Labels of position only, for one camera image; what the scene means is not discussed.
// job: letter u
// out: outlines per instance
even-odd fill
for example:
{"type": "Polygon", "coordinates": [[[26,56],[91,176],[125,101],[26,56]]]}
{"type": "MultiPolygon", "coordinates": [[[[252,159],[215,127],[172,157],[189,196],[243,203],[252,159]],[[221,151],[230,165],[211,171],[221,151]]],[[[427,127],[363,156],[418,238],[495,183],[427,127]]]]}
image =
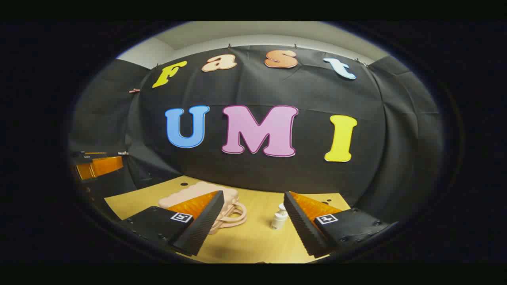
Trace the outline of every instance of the letter u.
{"type": "Polygon", "coordinates": [[[180,118],[183,109],[170,109],[165,112],[167,118],[167,138],[171,144],[184,149],[194,148],[204,140],[204,114],[209,112],[209,107],[204,105],[194,106],[189,109],[193,118],[193,133],[190,137],[184,137],[179,131],[180,118]]]}

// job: small white bottle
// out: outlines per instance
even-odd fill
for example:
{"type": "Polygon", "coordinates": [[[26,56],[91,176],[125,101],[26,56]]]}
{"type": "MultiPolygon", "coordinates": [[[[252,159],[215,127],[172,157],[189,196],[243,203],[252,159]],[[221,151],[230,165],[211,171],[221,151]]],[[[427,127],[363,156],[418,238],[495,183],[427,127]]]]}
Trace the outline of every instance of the small white bottle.
{"type": "Polygon", "coordinates": [[[278,208],[280,209],[278,212],[275,213],[275,217],[273,218],[273,221],[271,222],[271,228],[273,230],[279,230],[283,227],[285,224],[285,221],[288,218],[288,213],[285,210],[285,206],[282,204],[278,205],[278,208]]]}

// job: light blue letter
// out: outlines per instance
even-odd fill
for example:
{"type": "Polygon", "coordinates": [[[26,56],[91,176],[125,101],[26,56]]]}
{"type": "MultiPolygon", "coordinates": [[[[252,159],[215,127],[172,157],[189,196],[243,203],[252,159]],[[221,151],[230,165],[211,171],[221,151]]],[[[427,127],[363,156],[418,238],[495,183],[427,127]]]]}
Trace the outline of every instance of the light blue letter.
{"type": "Polygon", "coordinates": [[[355,79],[355,75],[352,73],[349,73],[345,68],[349,68],[348,65],[341,63],[339,60],[335,58],[325,58],[325,62],[329,62],[333,69],[338,73],[339,75],[348,78],[348,79],[355,79]]]}
{"type": "Polygon", "coordinates": [[[190,137],[183,137],[179,132],[179,119],[183,109],[170,109],[165,112],[167,117],[167,138],[171,144],[184,149],[191,149],[200,145],[204,139],[204,114],[208,113],[208,106],[194,106],[189,109],[193,118],[193,133],[190,137]]]}

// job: pink letter m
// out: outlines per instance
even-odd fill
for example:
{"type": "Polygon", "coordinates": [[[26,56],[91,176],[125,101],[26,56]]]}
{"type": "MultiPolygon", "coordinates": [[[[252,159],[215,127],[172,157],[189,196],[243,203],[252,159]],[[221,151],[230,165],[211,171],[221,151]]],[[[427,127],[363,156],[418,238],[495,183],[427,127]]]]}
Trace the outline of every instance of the pink letter m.
{"type": "Polygon", "coordinates": [[[296,154],[292,148],[292,122],[298,114],[296,107],[275,106],[260,125],[246,106],[225,107],[224,114],[229,118],[229,127],[223,152],[243,153],[245,148],[239,144],[239,136],[242,135],[251,153],[257,153],[269,136],[268,146],[263,149],[266,155],[289,157],[296,154]]]}

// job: wooden table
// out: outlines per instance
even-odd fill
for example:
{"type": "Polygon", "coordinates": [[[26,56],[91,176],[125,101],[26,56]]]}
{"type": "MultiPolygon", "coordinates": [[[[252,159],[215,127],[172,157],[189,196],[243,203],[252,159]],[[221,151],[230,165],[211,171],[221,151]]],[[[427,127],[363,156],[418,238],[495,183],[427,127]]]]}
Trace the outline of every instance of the wooden table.
{"type": "MultiPolygon", "coordinates": [[[[159,199],[199,181],[201,180],[181,176],[105,200],[116,215],[124,220],[150,206],[158,206],[159,199]]],[[[307,254],[290,218],[282,229],[270,228],[278,205],[283,203],[283,193],[224,186],[238,190],[239,201],[247,209],[247,221],[242,225],[219,229],[218,233],[208,235],[198,256],[182,256],[205,263],[308,263],[316,260],[307,254]]],[[[325,201],[340,210],[350,209],[338,193],[304,195],[325,201]]]]}

